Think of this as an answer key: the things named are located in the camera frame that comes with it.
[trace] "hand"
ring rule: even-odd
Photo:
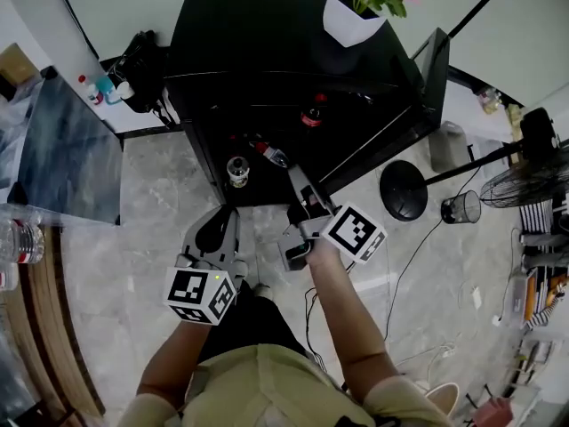
[[[340,250],[325,238],[315,239],[312,251],[307,255],[306,261],[310,266],[316,267],[323,263],[340,262]]]

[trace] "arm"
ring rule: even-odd
[[[339,251],[321,238],[307,261],[346,384],[352,396],[363,402],[373,386],[398,372],[380,329],[342,265]]]
[[[174,408],[181,407],[211,328],[180,322],[144,369],[137,395],[156,394]]]

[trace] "plastic water bottle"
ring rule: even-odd
[[[268,158],[268,161],[271,163],[283,167],[284,169],[288,167],[288,157],[281,149],[274,149],[266,142],[256,142],[254,147],[259,153],[262,153],[266,158]]]
[[[85,93],[87,94],[87,98],[96,106],[101,104],[103,101],[103,94],[97,88],[97,85],[92,83],[86,75],[81,75],[79,77],[79,84],[83,85],[85,88]]]
[[[0,219],[0,260],[34,264],[44,256],[44,233],[35,224]]]
[[[18,271],[11,264],[0,263],[0,292],[12,291],[18,286]]]

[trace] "black bag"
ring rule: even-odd
[[[123,82],[129,83],[134,95],[124,102],[134,112],[152,112],[172,130],[176,123],[166,110],[162,96],[166,55],[156,45],[155,37],[153,31],[137,33],[108,71],[108,77],[115,87]]]

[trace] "gray device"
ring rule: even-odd
[[[186,233],[176,267],[226,270],[233,283],[247,275],[247,265],[236,259],[239,251],[239,212],[230,205],[206,213]]]
[[[300,166],[290,167],[288,174],[299,204],[288,210],[291,224],[278,240],[278,249],[287,271],[302,270],[315,239],[334,217],[335,206],[326,194],[318,192]]]

